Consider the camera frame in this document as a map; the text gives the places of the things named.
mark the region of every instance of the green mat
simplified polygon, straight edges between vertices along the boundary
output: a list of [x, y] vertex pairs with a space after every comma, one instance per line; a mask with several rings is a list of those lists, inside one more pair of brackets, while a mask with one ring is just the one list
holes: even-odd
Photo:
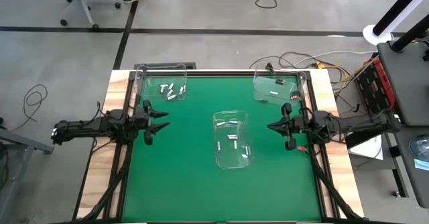
[[[311, 162], [287, 152], [267, 128], [280, 106], [253, 100], [253, 78], [188, 78], [184, 101], [151, 100], [171, 124], [154, 144], [135, 140], [122, 221], [319, 221]], [[215, 162], [212, 115], [243, 110], [250, 123], [251, 165], [221, 170]], [[299, 112], [293, 108], [292, 115]], [[299, 146], [305, 135], [296, 135]]]

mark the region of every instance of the wooden table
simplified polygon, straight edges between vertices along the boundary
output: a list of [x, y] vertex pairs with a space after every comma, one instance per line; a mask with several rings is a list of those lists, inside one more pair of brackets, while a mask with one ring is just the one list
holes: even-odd
[[[338, 115], [336, 102], [330, 86], [330, 79], [327, 70], [309, 70], [312, 79], [312, 88], [314, 91], [314, 98], [318, 110], [324, 110]], [[103, 112], [112, 109], [122, 109], [125, 100], [125, 93], [128, 85], [130, 70], [113, 70], [109, 88], [104, 102]], [[306, 103], [311, 105], [308, 93], [306, 93]], [[98, 146], [108, 142], [107, 138], [98, 138]], [[105, 190], [109, 185], [109, 178], [112, 169], [113, 155], [115, 153], [116, 144], [111, 143], [106, 147], [100, 149], [92, 155], [82, 184], [81, 198], [78, 199], [75, 217], [84, 217], [96, 205]], [[345, 144], [338, 144], [330, 142], [326, 145], [326, 152], [330, 171], [332, 174], [333, 183], [336, 189], [340, 192], [346, 203], [360, 216], [364, 216], [361, 200], [356, 187], [353, 169], [349, 159], [349, 153]], [[322, 184], [322, 192], [324, 203], [326, 206], [327, 217], [333, 217], [330, 205], [330, 197], [327, 189]], [[119, 187], [115, 191], [113, 202], [111, 205], [110, 216], [114, 217], [116, 214], [117, 197], [119, 194]]]

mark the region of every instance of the clear plastic container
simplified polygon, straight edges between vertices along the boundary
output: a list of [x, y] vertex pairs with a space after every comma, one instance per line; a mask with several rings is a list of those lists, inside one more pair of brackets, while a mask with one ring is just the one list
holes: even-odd
[[244, 168], [250, 165], [249, 116], [245, 111], [213, 114], [213, 134], [219, 168]]
[[141, 65], [135, 74], [136, 94], [144, 100], [179, 101], [186, 98], [187, 72], [184, 64], [176, 66]]
[[253, 98], [266, 103], [290, 103], [295, 106], [300, 104], [305, 96], [305, 83], [304, 72], [275, 69], [272, 73], [266, 70], [264, 65], [258, 65], [253, 77]]

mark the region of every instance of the black floor stripe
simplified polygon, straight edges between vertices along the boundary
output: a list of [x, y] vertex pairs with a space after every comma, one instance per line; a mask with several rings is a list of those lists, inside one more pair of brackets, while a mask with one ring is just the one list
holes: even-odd
[[[246, 35], [246, 36], [346, 36], [363, 37], [362, 32], [332, 32], [306, 30], [214, 30], [214, 29], [131, 29], [137, 34], [202, 34], [202, 35]], [[392, 33], [400, 37], [404, 33]]]
[[137, 10], [138, 4], [139, 2], [135, 1], [131, 5], [131, 9], [129, 10], [127, 23], [125, 24], [125, 31], [122, 35], [121, 43], [119, 43], [119, 48], [116, 54], [115, 63], [113, 64], [113, 70], [119, 70], [121, 68], [123, 53], [125, 52], [125, 47], [127, 46], [129, 33], [131, 31], [131, 26], [133, 25], [133, 20], [134, 20], [134, 16], [135, 16], [135, 12]]
[[123, 33], [124, 28], [100, 28], [93, 30], [92, 28], [84, 27], [15, 27], [15, 26], [0, 26], [0, 32], [71, 32], [71, 33]]

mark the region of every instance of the gray floor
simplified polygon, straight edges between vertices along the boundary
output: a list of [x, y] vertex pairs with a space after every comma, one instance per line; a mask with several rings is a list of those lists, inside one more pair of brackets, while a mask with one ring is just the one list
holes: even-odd
[[[204, 28], [255, 30], [320, 30], [359, 32], [375, 23], [395, 0], [278, 0], [279, 7], [263, 10], [255, 0], [148, 0], [140, 3], [133, 22], [139, 28]], [[58, 15], [65, 0], [0, 0], [0, 26], [59, 27]], [[406, 31], [427, 14], [425, 0], [401, 24]], [[129, 5], [95, 5], [91, 13], [101, 27], [124, 27]], [[71, 27], [88, 27], [80, 9], [70, 14]], [[25, 120], [22, 101], [27, 90], [44, 84], [48, 98], [29, 122], [16, 132], [50, 143], [53, 125], [61, 119], [88, 119], [103, 102], [109, 75], [122, 34], [0, 32], [0, 116], [13, 128]], [[287, 51], [319, 54], [333, 50], [372, 51], [363, 38], [316, 36], [207, 36], [131, 34], [121, 69], [134, 64], [196, 62], [197, 68], [248, 68], [258, 58]], [[322, 57], [352, 72], [370, 54], [333, 54]], [[300, 57], [286, 56], [291, 62]], [[276, 63], [276, 59], [264, 62]], [[332, 79], [337, 75], [332, 72]], [[359, 98], [353, 87], [343, 92], [351, 103]], [[340, 112], [350, 107], [338, 101]], [[77, 194], [90, 139], [57, 146], [54, 154], [34, 155], [15, 204], [12, 223], [69, 220]], [[355, 171], [359, 194], [367, 217], [378, 221], [427, 223], [429, 212], [421, 209], [411, 193], [395, 199], [391, 172]]]

